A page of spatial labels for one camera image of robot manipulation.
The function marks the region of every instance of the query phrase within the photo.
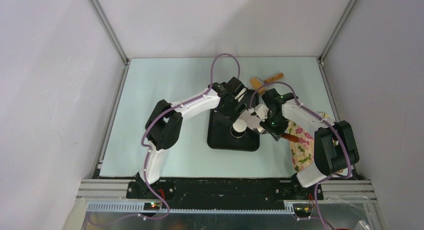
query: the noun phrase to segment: wooden tool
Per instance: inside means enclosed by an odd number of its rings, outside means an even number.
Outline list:
[[[271,82],[274,82],[274,81],[281,79],[283,76],[284,76],[283,73],[278,73],[278,74],[274,75],[273,77],[264,80],[264,82],[265,82],[265,84],[271,83]]]
[[[279,79],[281,79],[281,78],[283,78],[283,76],[284,76],[284,74],[283,73],[278,73],[278,74],[276,74],[276,75],[274,75],[273,77],[271,77],[271,78],[268,78],[268,79],[266,79],[266,80],[264,80],[263,82],[266,84],[266,83],[270,83],[270,82],[274,82],[274,81],[277,81],[277,80],[279,80]],[[253,77],[253,78],[251,78],[250,79],[250,84],[253,86],[253,89],[259,89],[262,85],[264,85],[263,83],[262,83],[262,81],[261,80],[259,80],[257,77]],[[266,91],[267,89],[266,89],[266,87],[264,87],[264,88],[262,88],[262,89],[260,89],[259,91],[258,91],[258,93],[260,94],[260,95],[262,95],[263,93],[265,93],[265,91]]]

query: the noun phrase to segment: white cylinder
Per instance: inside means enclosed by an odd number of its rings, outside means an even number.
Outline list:
[[[232,128],[239,133],[244,132],[247,127],[248,127],[248,125],[246,124],[246,122],[243,119],[237,119],[232,124]]]

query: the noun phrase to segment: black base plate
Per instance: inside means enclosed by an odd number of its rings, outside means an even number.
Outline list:
[[[126,198],[156,199],[139,177],[130,182]],[[308,200],[314,186],[295,192],[289,179],[160,178],[152,185],[172,209],[198,210],[281,210],[284,200]],[[322,200],[322,191],[318,199]]]
[[[248,107],[253,93],[253,90],[247,90],[241,100]],[[259,96],[256,95],[253,99],[253,106],[255,107],[259,104]],[[230,132],[232,126],[233,123],[229,119],[212,109],[209,114],[207,145],[213,149],[241,150],[250,152],[258,150],[260,145],[259,134],[247,128],[242,137],[236,138]]]

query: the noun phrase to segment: floral fabric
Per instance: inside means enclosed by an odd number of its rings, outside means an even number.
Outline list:
[[[299,142],[289,141],[291,149],[291,161],[294,169],[299,172],[314,162],[314,138],[293,121],[288,123],[288,133],[299,137]]]

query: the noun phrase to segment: wooden handle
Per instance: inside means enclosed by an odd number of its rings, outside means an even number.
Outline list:
[[[256,77],[253,77],[252,79],[250,79],[250,83],[253,86],[253,89],[255,89],[255,90],[259,89],[262,85],[264,85]],[[258,91],[258,94],[263,94],[265,92],[265,90],[266,90],[266,87],[260,89]]]
[[[273,77],[264,80],[264,82],[265,83],[274,82],[274,81],[281,79],[283,76],[284,76],[283,73],[278,73],[278,74],[274,75]]]
[[[295,135],[284,133],[284,134],[281,134],[281,137],[283,139],[287,139],[287,140],[289,140],[291,142],[295,142],[295,143],[299,142],[299,137],[298,136],[295,136]]]

